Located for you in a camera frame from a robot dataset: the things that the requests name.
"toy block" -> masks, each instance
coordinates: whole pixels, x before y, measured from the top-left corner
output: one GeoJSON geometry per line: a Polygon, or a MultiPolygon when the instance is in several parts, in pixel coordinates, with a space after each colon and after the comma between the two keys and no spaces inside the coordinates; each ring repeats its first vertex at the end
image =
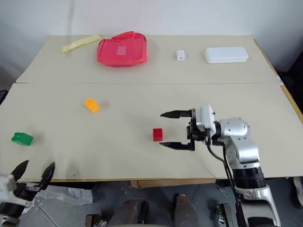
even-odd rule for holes
{"type": "Polygon", "coordinates": [[[84,102],[84,105],[93,113],[97,112],[100,107],[98,105],[98,103],[96,103],[93,99],[89,98],[88,100],[86,100],[84,102]]]}
{"type": "Polygon", "coordinates": [[[153,135],[153,141],[162,141],[163,140],[162,129],[153,129],[152,135],[153,135]]]}
{"type": "Polygon", "coordinates": [[[15,132],[14,137],[11,138],[11,141],[20,145],[29,146],[33,141],[33,138],[34,137],[27,135],[26,133],[15,132]]]}

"cable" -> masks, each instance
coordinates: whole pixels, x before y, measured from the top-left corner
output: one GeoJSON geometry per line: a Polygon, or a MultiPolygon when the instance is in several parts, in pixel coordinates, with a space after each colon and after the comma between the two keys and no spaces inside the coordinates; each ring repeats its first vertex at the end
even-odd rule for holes
{"type": "Polygon", "coordinates": [[[228,196],[228,192],[224,191],[223,189],[221,189],[218,185],[216,185],[217,189],[219,190],[219,192],[221,192],[223,195],[228,196]]]}
{"type": "Polygon", "coordinates": [[[235,182],[234,182],[234,180],[233,180],[231,170],[229,169],[228,164],[227,164],[225,145],[223,145],[223,157],[224,157],[224,162],[225,162],[225,164],[226,164],[226,170],[227,170],[228,175],[229,175],[229,177],[230,177],[230,179],[231,179],[232,188],[234,189],[234,188],[235,188],[235,182]]]}
{"type": "Polygon", "coordinates": [[[210,139],[210,129],[206,129],[206,131],[205,131],[205,143],[206,143],[206,146],[207,146],[207,149],[208,149],[209,153],[211,153],[212,156],[214,156],[216,159],[220,160],[224,164],[224,160],[222,158],[220,158],[219,156],[217,156],[213,152],[212,148],[210,147],[210,141],[211,141],[211,139],[210,139]]]}
{"type": "Polygon", "coordinates": [[[224,160],[222,158],[220,158],[219,156],[217,156],[212,148],[210,147],[210,141],[211,141],[211,137],[210,137],[210,129],[206,129],[205,130],[205,143],[206,143],[206,146],[207,146],[207,149],[209,151],[209,153],[211,153],[212,156],[214,156],[216,159],[220,160],[221,162],[223,162],[223,165],[224,165],[224,169],[225,169],[225,172],[226,172],[226,175],[227,175],[227,179],[229,181],[229,183],[231,184],[231,188],[232,188],[232,192],[235,196],[235,200],[236,202],[238,203],[238,198],[236,196],[236,191],[235,191],[235,183],[234,183],[234,180],[233,180],[233,177],[232,177],[232,173],[228,167],[228,164],[227,164],[227,160],[226,160],[226,152],[225,152],[225,146],[223,146],[223,157],[224,157],[224,160]]]}

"red bag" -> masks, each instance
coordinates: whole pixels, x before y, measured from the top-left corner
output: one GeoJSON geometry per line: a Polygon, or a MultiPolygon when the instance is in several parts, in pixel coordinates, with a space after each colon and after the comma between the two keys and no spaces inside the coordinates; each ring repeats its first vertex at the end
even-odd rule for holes
{"type": "Polygon", "coordinates": [[[146,38],[140,33],[125,32],[111,39],[103,39],[97,49],[97,60],[109,66],[146,62],[146,38]]]}

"green lego block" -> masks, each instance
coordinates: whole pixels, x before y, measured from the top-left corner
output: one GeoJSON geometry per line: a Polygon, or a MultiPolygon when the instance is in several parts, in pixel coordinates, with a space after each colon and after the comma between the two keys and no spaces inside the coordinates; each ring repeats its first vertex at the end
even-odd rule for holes
{"type": "Polygon", "coordinates": [[[27,135],[26,133],[23,132],[16,132],[14,134],[14,137],[11,138],[11,141],[20,144],[20,145],[24,145],[24,146],[29,146],[31,144],[31,142],[33,141],[32,136],[27,135]]]}

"white container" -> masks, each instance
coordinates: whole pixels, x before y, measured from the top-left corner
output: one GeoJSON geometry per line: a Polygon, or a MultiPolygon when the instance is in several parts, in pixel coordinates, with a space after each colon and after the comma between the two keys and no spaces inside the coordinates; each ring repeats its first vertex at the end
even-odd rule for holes
{"type": "Polygon", "coordinates": [[[185,60],[185,52],[184,52],[184,50],[178,50],[177,51],[177,60],[178,61],[185,60]]]}
{"type": "Polygon", "coordinates": [[[248,57],[243,47],[210,47],[205,50],[208,63],[246,62],[248,57]]]}

